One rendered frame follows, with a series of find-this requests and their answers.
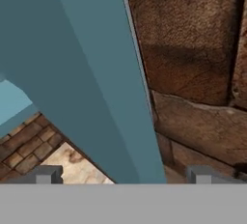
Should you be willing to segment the teal cabinet body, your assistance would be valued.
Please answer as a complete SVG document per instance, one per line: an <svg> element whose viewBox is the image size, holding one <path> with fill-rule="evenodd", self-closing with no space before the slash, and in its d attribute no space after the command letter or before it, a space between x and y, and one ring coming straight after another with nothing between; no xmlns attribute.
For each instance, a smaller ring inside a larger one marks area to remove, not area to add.
<svg viewBox="0 0 247 224"><path fill-rule="evenodd" d="M0 138L38 111L21 89L8 80L0 82Z"/></svg>

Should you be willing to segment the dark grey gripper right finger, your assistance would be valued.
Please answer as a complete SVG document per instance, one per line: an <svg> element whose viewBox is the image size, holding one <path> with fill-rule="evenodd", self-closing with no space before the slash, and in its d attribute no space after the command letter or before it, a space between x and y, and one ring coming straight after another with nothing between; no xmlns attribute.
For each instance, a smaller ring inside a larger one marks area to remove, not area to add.
<svg viewBox="0 0 247 224"><path fill-rule="evenodd" d="M245 184L245 181L235 179L230 176L224 176L215 171L209 166L205 165L191 165L186 169L186 178L189 183L195 184L231 184L240 183Z"/></svg>

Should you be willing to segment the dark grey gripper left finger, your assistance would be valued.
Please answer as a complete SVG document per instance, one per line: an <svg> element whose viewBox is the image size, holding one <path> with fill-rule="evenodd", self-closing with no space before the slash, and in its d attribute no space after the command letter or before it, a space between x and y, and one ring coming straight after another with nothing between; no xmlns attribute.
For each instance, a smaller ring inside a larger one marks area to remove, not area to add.
<svg viewBox="0 0 247 224"><path fill-rule="evenodd" d="M61 165L41 165L24 176L7 180L7 183L53 184L63 183L63 167Z"/></svg>

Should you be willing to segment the teal cabinet door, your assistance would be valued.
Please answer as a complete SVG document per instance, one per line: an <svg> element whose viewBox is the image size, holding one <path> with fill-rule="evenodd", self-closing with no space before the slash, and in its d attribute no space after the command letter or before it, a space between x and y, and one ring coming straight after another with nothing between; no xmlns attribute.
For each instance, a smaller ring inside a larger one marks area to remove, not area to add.
<svg viewBox="0 0 247 224"><path fill-rule="evenodd" d="M112 181L165 181L127 0L0 0L0 75Z"/></svg>

